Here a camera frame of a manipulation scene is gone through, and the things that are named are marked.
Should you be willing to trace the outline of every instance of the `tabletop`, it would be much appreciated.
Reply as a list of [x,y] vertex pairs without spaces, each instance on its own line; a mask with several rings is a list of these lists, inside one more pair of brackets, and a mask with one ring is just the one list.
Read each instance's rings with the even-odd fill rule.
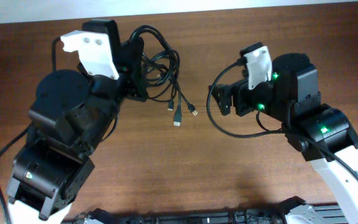
[[[96,168],[69,217],[95,208],[113,213],[250,208],[295,195],[309,203],[335,201],[322,178],[284,136],[226,136],[209,122],[205,103],[215,77],[235,62],[241,49],[261,41],[272,58],[306,53],[318,69],[322,101],[342,110],[358,133],[358,2],[108,19],[116,20],[122,41],[143,24],[162,32],[180,54],[178,81],[199,115],[183,108],[178,128],[165,103],[126,100],[116,132],[91,156]],[[30,123],[27,113],[37,84],[51,71],[52,40],[81,29],[86,21],[0,24],[0,148]],[[161,49],[151,35],[144,39],[146,53]],[[75,69],[77,63],[78,55],[64,52],[58,44],[57,68]],[[221,83],[240,78],[241,69],[235,68]],[[261,131],[255,113],[223,117],[214,103],[211,109],[227,130]],[[264,114],[261,120],[270,129],[280,125]],[[23,144],[22,139],[0,160],[2,189]]]

